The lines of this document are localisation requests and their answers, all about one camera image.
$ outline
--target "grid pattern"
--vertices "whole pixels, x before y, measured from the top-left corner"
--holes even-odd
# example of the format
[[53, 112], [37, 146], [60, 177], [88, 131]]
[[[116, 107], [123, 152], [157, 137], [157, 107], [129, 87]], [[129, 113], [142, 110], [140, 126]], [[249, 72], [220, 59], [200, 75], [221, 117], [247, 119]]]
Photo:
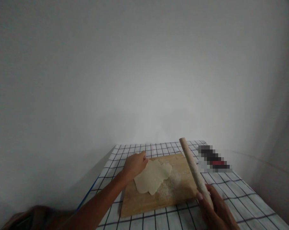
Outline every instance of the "grid pattern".
[[[198, 146], [205, 141], [188, 141], [198, 164]], [[101, 191], [122, 169], [128, 156], [146, 151], [148, 158], [183, 153], [179, 142], [116, 145], [78, 209]], [[240, 229], [289, 229], [289, 226], [234, 171], [202, 172], [207, 184], [213, 185], [231, 210]], [[196, 200], [127, 218], [120, 216], [122, 193], [108, 209], [97, 229], [207, 229]]]

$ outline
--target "flattened dough sheet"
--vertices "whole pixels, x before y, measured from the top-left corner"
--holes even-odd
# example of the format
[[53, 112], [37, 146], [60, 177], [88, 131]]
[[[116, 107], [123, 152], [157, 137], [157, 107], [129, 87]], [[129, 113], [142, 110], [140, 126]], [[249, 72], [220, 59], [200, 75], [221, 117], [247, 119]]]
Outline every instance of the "flattened dough sheet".
[[160, 164], [158, 160], [149, 160], [145, 169], [134, 178], [139, 193], [156, 193], [161, 183], [168, 179], [172, 166], [169, 163]]

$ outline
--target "forearm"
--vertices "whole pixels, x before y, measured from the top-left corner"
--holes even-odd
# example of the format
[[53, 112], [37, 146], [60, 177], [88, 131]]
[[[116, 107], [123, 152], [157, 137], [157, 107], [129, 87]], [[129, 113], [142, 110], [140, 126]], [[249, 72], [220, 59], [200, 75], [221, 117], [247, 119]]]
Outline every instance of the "forearm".
[[101, 192], [75, 213], [62, 229], [96, 229], [105, 213], [130, 182], [121, 171]]

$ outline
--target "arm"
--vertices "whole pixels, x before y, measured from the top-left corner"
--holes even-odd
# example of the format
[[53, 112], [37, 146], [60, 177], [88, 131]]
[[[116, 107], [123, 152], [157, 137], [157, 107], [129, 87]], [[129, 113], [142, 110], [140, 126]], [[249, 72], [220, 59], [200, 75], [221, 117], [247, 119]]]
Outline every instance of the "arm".
[[128, 157], [123, 170], [101, 192], [83, 205], [62, 229], [96, 229], [120, 192], [145, 169], [147, 163], [144, 151]]

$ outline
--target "fingernail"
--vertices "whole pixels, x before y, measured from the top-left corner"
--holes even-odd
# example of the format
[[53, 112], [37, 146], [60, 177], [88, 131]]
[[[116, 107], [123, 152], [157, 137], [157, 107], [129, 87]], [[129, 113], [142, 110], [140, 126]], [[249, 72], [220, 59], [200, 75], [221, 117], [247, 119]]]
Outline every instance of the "fingernail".
[[196, 194], [196, 198], [197, 198], [198, 200], [203, 200], [203, 196], [202, 196], [201, 193], [197, 193], [197, 194]]

